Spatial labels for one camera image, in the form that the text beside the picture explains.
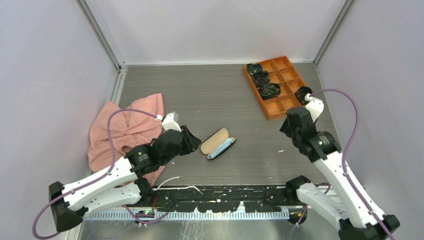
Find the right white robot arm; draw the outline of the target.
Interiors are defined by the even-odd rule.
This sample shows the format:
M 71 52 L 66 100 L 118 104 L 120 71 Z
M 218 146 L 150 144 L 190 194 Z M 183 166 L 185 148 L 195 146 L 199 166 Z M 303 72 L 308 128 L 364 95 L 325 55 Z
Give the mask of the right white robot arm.
M 316 118 L 306 107 L 292 107 L 280 131 L 306 156 L 336 192 L 340 203 L 300 175 L 286 182 L 285 198 L 291 205 L 303 203 L 331 223 L 341 240 L 385 240 L 400 227 L 395 215 L 386 214 L 366 193 L 343 162 L 343 152 L 327 131 L 317 131 Z

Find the light blue cleaning cloth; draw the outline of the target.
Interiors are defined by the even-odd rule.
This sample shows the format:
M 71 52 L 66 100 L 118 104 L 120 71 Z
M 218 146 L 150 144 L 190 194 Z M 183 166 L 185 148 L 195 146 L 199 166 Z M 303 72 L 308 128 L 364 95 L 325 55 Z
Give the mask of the light blue cleaning cloth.
M 210 159 L 214 159 L 221 152 L 223 152 L 227 147 L 229 147 L 233 143 L 232 138 L 227 138 L 221 145 L 219 145 L 209 156 Z

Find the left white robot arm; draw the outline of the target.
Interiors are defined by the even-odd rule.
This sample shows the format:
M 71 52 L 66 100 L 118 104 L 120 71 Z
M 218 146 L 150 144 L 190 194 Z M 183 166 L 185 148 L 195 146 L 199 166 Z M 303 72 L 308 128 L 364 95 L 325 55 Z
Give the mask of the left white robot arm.
M 49 186 L 50 209 L 56 231 L 75 228 L 98 212 L 122 205 L 148 207 L 154 190 L 145 175 L 157 171 L 176 156 L 195 152 L 202 141 L 183 125 L 167 130 L 152 143 L 135 146 L 105 169 L 69 184 L 59 181 Z

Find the black glasses case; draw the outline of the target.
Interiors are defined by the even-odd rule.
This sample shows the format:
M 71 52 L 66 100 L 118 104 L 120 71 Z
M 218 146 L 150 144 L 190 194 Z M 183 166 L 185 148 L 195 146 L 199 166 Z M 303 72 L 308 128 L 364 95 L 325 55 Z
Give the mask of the black glasses case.
M 210 154 L 221 145 L 227 138 L 232 138 L 233 142 L 230 146 L 228 146 L 224 151 L 222 151 L 217 157 L 210 159 Z M 230 136 L 230 132 L 227 128 L 222 127 L 216 132 L 214 132 L 211 136 L 209 136 L 206 140 L 204 140 L 200 145 L 200 151 L 206 155 L 207 160 L 215 160 L 223 153 L 225 153 L 229 148 L 231 148 L 237 141 L 237 138 L 234 136 Z

